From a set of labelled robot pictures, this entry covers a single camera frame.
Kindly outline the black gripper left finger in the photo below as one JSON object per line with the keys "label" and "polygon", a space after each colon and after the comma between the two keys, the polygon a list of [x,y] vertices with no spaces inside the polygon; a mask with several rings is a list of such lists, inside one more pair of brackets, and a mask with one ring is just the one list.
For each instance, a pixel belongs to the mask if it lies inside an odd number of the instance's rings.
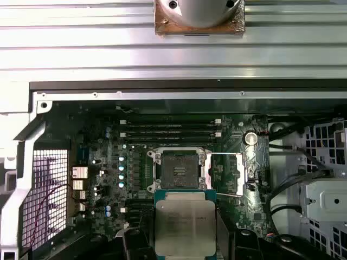
{"label": "black gripper left finger", "polygon": [[155,259],[154,248],[140,228],[120,230],[116,236],[89,253],[89,259]]}

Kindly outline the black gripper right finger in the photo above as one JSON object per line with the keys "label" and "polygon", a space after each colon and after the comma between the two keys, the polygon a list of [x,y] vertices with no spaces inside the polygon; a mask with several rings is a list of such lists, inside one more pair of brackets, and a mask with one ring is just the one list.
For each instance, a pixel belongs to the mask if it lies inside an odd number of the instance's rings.
{"label": "black gripper right finger", "polygon": [[297,236],[278,235],[269,242],[250,229],[239,229],[222,213],[216,215],[216,242],[224,259],[333,259]]}

